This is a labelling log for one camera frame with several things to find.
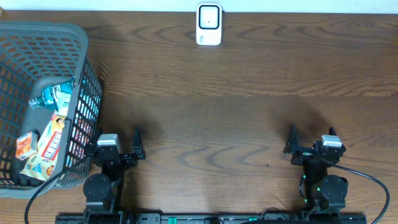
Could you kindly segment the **large snack chip bag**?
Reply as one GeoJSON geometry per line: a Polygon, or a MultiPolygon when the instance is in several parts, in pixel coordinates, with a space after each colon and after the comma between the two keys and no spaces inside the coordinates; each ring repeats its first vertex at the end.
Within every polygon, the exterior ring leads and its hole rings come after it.
{"type": "Polygon", "coordinates": [[[65,127],[65,118],[62,115],[52,115],[38,140],[38,152],[28,158],[19,176],[47,181],[53,174],[60,150],[62,131],[65,127]]]}

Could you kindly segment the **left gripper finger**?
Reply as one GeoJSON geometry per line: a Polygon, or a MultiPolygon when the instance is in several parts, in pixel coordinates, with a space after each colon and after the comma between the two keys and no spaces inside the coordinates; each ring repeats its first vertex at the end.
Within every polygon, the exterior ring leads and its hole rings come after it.
{"type": "Polygon", "coordinates": [[[134,137],[132,141],[132,149],[137,157],[137,160],[143,160],[146,158],[146,151],[144,149],[143,143],[141,141],[141,136],[139,128],[136,127],[134,130],[134,137]]]}
{"type": "Polygon", "coordinates": [[[90,147],[95,147],[97,145],[98,139],[103,134],[103,128],[99,128],[95,131],[93,137],[90,140],[90,147]]]}

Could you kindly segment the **white barcode scanner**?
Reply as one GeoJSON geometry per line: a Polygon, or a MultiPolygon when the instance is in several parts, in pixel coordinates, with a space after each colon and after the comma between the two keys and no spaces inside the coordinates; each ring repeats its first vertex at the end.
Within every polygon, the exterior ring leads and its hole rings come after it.
{"type": "Polygon", "coordinates": [[[197,6],[196,43],[198,45],[220,45],[222,12],[222,7],[217,3],[204,2],[197,6]]]}

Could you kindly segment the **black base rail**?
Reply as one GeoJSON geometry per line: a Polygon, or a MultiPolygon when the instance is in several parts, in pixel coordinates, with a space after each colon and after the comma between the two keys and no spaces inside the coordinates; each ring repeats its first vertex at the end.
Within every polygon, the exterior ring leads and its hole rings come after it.
{"type": "Polygon", "coordinates": [[[137,213],[128,215],[57,215],[55,223],[128,223],[128,224],[238,224],[238,223],[366,223],[364,215],[320,214],[305,220],[298,215],[260,214],[159,214],[137,213]]]}

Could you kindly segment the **mint green wipes packet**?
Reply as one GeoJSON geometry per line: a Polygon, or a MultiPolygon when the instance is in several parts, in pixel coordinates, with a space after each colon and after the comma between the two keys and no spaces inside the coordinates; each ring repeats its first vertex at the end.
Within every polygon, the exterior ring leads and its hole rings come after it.
{"type": "Polygon", "coordinates": [[[71,96],[71,93],[65,93],[62,91],[57,93],[57,109],[55,110],[57,115],[67,116],[71,96]]]}

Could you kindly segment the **grey plastic basket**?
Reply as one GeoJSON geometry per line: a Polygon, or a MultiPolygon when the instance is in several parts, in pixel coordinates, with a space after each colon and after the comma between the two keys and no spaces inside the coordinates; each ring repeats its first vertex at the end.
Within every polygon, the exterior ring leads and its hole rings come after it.
{"type": "Polygon", "coordinates": [[[73,188],[84,182],[90,165],[84,149],[96,130],[103,91],[88,59],[88,37],[74,25],[50,22],[1,22],[1,197],[28,199],[48,189],[73,188]],[[72,98],[53,175],[42,181],[19,176],[25,161],[15,157],[16,140],[42,134],[52,117],[29,100],[46,86],[73,81],[72,98]]]}

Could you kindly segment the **small orange tissue box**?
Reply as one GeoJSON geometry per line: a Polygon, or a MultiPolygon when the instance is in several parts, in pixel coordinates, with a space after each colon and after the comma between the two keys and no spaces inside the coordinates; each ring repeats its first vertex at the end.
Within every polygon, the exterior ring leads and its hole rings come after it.
{"type": "Polygon", "coordinates": [[[15,157],[21,161],[37,153],[37,134],[33,131],[20,136],[16,140],[15,157]]]}

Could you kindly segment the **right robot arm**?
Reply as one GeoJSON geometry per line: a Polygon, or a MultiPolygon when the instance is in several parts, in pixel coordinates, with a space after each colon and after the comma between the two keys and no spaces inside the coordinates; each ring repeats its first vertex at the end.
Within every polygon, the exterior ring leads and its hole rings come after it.
{"type": "Polygon", "coordinates": [[[292,156],[293,165],[303,167],[299,191],[305,199],[306,209],[300,219],[314,223],[342,223],[340,210],[345,208],[348,181],[344,177],[328,173],[346,151],[333,128],[311,147],[299,145],[295,126],[290,127],[283,153],[292,156]]]}

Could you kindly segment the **teal mouthwash bottle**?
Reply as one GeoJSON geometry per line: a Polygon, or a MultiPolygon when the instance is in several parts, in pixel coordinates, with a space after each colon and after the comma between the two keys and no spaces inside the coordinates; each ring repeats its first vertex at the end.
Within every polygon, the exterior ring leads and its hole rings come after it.
{"type": "Polygon", "coordinates": [[[46,86],[40,96],[29,100],[29,106],[33,109],[44,107],[48,110],[57,109],[57,93],[59,91],[71,93],[73,91],[73,81],[67,81],[54,86],[46,86]]]}

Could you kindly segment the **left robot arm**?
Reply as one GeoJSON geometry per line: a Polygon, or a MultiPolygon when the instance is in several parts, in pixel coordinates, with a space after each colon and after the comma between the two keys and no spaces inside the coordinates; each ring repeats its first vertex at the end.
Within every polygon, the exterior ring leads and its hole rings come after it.
{"type": "Polygon", "coordinates": [[[139,128],[134,130],[130,153],[120,152],[117,134],[105,134],[102,129],[93,136],[85,154],[101,169],[89,176],[83,185],[86,208],[83,223],[131,223],[134,218],[121,208],[125,172],[146,158],[139,128]]]}

